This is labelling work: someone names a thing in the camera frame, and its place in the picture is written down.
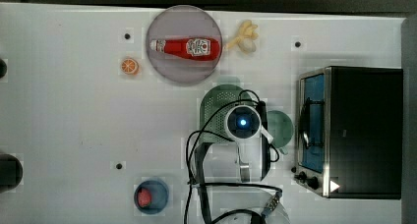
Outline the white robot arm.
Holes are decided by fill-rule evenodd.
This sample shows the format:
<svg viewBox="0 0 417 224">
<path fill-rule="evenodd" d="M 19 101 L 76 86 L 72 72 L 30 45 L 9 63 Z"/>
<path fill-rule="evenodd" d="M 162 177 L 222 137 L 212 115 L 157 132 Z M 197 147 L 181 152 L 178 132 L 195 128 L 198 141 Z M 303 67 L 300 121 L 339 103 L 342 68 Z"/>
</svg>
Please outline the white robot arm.
<svg viewBox="0 0 417 224">
<path fill-rule="evenodd" d="M 220 142 L 197 139 L 187 158 L 191 186 L 199 191 L 203 219 L 216 224 L 209 209 L 208 187 L 249 187 L 262 189 L 272 160 L 274 137 L 268 132 L 266 106 L 260 101 L 228 103 L 210 115 L 220 119 L 220 129 L 210 130 L 206 120 L 198 135 L 210 134 Z"/>
</svg>

